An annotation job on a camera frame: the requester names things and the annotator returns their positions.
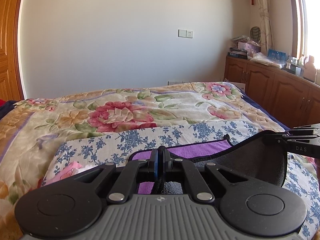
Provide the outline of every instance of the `purple towel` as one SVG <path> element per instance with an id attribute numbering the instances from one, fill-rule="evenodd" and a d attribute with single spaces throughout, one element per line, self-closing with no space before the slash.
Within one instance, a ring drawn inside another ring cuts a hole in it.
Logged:
<path id="1" fill-rule="evenodd" d="M 199 143 L 199 144 L 192 144 L 192 145 L 185 145 L 185 146 L 178 146 L 169 148 L 169 151 L 174 153 L 175 155 L 190 159 L 195 157 L 203 157 L 212 154 L 216 154 L 218 152 L 222 152 L 226 149 L 229 149 L 231 145 L 228 143 L 227 140 L 222 141 L 214 141 L 208 143 Z M 149 159 L 151 156 L 151 151 L 143 151 L 138 152 L 132 158 L 133 160 L 137 159 Z M 153 182 L 143 182 L 139 186 L 138 194 L 150 194 Z"/>

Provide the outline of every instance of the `floral blanket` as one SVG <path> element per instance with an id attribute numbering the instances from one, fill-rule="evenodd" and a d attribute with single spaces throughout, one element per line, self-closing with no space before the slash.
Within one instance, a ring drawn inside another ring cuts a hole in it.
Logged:
<path id="1" fill-rule="evenodd" d="M 61 144 L 108 132 L 221 120 L 283 131 L 225 82 L 150 89 L 107 89 L 20 101 L 0 121 L 0 239 L 18 239 L 17 200 L 39 187 Z"/>
<path id="2" fill-rule="evenodd" d="M 230 142 L 235 145 L 258 131 L 257 127 L 245 121 L 221 121 L 130 130 L 65 142 L 55 153 L 43 185 L 105 162 L 124 166 L 130 155 L 137 151 L 158 148 L 161 145 L 172 147 L 221 140 L 226 134 L 230 135 Z M 302 226 L 300 236 L 310 240 L 320 222 L 320 192 L 317 180 L 297 161 L 296 157 L 294 154 L 288 154 L 284 187 L 299 195 L 306 203 L 307 219 Z"/>

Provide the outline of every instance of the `curtain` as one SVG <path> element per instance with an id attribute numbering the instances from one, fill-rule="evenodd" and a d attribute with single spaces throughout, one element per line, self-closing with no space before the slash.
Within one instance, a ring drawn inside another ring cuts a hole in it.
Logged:
<path id="1" fill-rule="evenodd" d="M 270 0 L 256 0 L 259 6 L 261 18 L 261 52 L 268 54 L 269 49 L 273 49 L 272 31 L 269 19 Z"/>

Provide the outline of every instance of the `silver screw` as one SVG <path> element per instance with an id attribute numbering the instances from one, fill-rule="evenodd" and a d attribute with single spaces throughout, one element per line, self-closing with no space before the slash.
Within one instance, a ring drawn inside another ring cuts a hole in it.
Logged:
<path id="1" fill-rule="evenodd" d="M 212 195 L 207 192 L 200 192 L 197 194 L 197 199 L 202 200 L 202 201 L 212 200 Z"/>
<path id="2" fill-rule="evenodd" d="M 112 201 L 122 201 L 124 200 L 124 195 L 121 193 L 111 193 L 109 199 Z"/>

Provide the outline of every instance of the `door panel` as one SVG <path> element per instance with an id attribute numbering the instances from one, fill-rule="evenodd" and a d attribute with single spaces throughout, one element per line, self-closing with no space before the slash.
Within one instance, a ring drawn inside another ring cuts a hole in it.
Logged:
<path id="1" fill-rule="evenodd" d="M 275 75 L 269 113 L 286 126 L 299 126 L 309 86 L 281 74 Z"/>
<path id="2" fill-rule="evenodd" d="M 300 125 L 320 123 L 320 91 L 311 87 Z"/>
<path id="3" fill-rule="evenodd" d="M 247 73 L 247 95 L 263 108 L 267 108 L 275 73 L 271 70 L 250 64 L 247 65 Z"/>
<path id="4" fill-rule="evenodd" d="M 0 0 L 0 97 L 3 100 L 21 100 L 22 98 L 15 54 L 16 17 L 18 17 L 16 13 L 19 13 L 17 2 L 18 0 Z"/>
<path id="5" fill-rule="evenodd" d="M 225 78 L 227 78 L 229 82 L 244 83 L 247 64 L 233 59 L 228 59 L 227 64 L 228 69 Z"/>

